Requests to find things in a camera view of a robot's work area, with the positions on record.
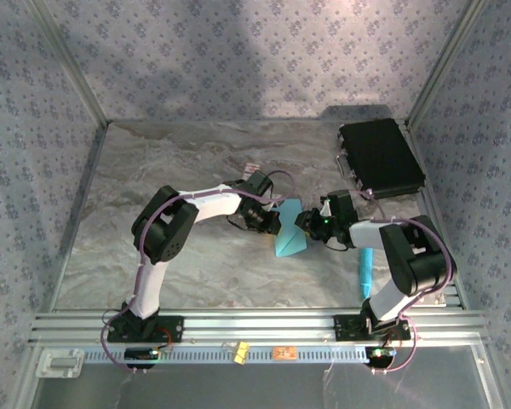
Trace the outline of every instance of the patterned wallpaper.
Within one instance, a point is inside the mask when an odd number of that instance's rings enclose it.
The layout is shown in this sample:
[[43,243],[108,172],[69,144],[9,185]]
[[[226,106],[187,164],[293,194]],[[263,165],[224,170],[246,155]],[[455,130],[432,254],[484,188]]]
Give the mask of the patterned wallpaper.
[[24,3],[0,1],[0,407],[53,292],[95,130]]
[[473,308],[511,386],[511,0],[491,2],[417,131]]
[[47,1],[106,116],[157,120],[404,118],[466,2]]

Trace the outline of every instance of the blue marker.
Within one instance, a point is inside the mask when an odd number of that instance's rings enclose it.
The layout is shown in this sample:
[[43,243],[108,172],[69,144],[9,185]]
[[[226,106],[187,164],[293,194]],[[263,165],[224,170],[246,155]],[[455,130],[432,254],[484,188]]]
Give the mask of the blue marker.
[[371,295],[373,276],[373,249],[364,248],[359,252],[359,286],[361,296],[365,300]]

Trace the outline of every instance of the cyan object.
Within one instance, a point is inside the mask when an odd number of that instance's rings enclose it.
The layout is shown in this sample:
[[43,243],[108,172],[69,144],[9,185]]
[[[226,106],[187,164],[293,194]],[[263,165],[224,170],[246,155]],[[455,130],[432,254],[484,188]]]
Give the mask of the cyan object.
[[373,280],[373,249],[364,248],[359,252],[359,287],[365,300],[371,295]]
[[307,248],[305,232],[296,226],[296,218],[302,212],[299,199],[286,199],[278,208],[273,209],[280,213],[278,219],[282,227],[274,238],[276,257],[286,257],[303,251]]

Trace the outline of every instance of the gray marble table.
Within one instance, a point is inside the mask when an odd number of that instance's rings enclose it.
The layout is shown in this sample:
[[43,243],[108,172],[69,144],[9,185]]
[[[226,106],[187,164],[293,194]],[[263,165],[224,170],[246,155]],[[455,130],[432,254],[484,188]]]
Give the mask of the gray marble table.
[[[66,265],[57,309],[116,308],[133,290],[138,254],[130,227],[163,185],[177,190],[215,187],[242,177],[246,163],[264,172],[284,169],[296,178],[303,208],[319,196],[353,188],[338,170],[338,123],[278,121],[243,123],[110,125],[78,234]],[[287,193],[275,178],[275,193]],[[356,198],[361,216],[373,204]],[[382,200],[389,216],[419,214],[414,196]],[[242,232],[224,217],[194,226],[169,265],[163,308],[357,307],[359,251],[335,252],[308,241],[305,251],[276,257],[273,236]],[[389,279],[375,252],[373,292]]]

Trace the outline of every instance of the orange label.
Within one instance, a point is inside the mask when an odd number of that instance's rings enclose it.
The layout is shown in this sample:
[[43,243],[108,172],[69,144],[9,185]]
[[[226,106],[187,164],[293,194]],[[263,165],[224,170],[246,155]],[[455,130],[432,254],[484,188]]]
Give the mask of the orange label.
[[296,360],[297,347],[274,347],[273,348],[274,360]]

